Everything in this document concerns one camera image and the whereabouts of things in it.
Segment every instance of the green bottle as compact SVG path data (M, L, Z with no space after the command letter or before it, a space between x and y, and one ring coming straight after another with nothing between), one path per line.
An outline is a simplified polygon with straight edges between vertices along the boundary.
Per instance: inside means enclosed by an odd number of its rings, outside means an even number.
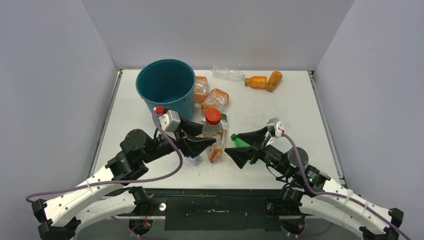
M235 134L231 135L231 140L234 141L236 147L250 147L250 145L247 142L241 140Z

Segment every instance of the teal bin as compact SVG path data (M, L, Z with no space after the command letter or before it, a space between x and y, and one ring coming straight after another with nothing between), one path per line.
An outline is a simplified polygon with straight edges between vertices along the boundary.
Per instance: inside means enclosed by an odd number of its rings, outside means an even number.
M195 113L195 83L195 72L187 63L162 59L140 71L135 87L151 112L155 107L170 108L190 120Z

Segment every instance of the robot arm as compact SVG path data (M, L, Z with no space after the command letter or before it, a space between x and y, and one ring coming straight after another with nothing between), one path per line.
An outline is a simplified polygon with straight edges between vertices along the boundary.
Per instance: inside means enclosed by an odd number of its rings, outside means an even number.
M195 137L201 134L202 125L180 117L175 111L163 108L155 111L160 115L162 128L174 134L175 139L171 138L172 142L186 157L198 156L216 141L214 138ZM77 186L80 189L49 200L38 199L32 203L34 216L41 223L38 232L42 240L69 240L75 235L76 229L80 230L81 227L104 219L105 216L128 213L131 209L133 211L137 202L131 197L128 200L132 203L128 203L127 198L123 200L131 192L98 200L128 185L130 183L128 181L137 180L147 173L149 169L146 163L174 151L162 135L152 139L141 129L130 131L120 143L120 147L122 151ZM105 181L112 182L93 186L95 183Z
M402 211L397 208L379 207L354 194L353 191L338 184L325 172L308 164L307 152L297 147L307 186L295 149L291 148L287 152L281 152L270 145L270 142L275 141L284 132L282 126L283 124L274 118L267 123L266 127L258 131L239 133L237 137L250 146L226 148L225 152L240 169L248 161L250 164L254 164L257 160L262 160L267 166L274 168L282 175L279 179L291 178L291 189L284 194L283 201L294 203L301 213L326 219L347 228L364 239L391 240L399 238L399 234L388 223L398 228L403 220L404 213Z

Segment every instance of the gray wall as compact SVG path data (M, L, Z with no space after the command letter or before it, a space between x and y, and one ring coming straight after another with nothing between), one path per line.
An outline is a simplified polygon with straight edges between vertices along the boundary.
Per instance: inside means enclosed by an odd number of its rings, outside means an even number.
M26 195L89 173L116 69L79 0L0 6L0 239L39 239Z
M82 0L119 68L314 70L354 0Z
M347 185L423 239L422 0L356 0L315 72Z

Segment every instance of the white table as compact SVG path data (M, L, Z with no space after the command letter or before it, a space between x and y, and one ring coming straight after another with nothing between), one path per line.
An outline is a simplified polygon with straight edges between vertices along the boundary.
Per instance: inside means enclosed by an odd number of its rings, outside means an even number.
M110 118L106 123L104 138L95 159L94 172L104 166L121 151L120 143L133 129L142 129L151 137L155 130L150 111L136 90L136 78L140 70L124 70L114 99ZM267 76L272 71L243 71L247 76ZM212 77L210 70L195 70L197 76L205 76L209 89L219 88L229 94L229 104L224 113L228 117L226 147L234 147L230 135L259 130L269 119L279 118L285 132L298 147L306 150L309 163L328 173L339 182L339 175L332 150L323 125L310 77L307 71L281 71L283 79L273 92L245 87L243 82L231 82ZM192 119L199 122L198 112ZM285 152L290 143L280 138L273 145ZM173 171L179 163L176 153L171 153L149 164L148 173L141 179L163 176ZM280 189L283 184L275 181L258 160L239 169L232 159L224 154L211 164L207 158L194 166L184 160L181 170L164 180L143 183L144 188L175 189Z

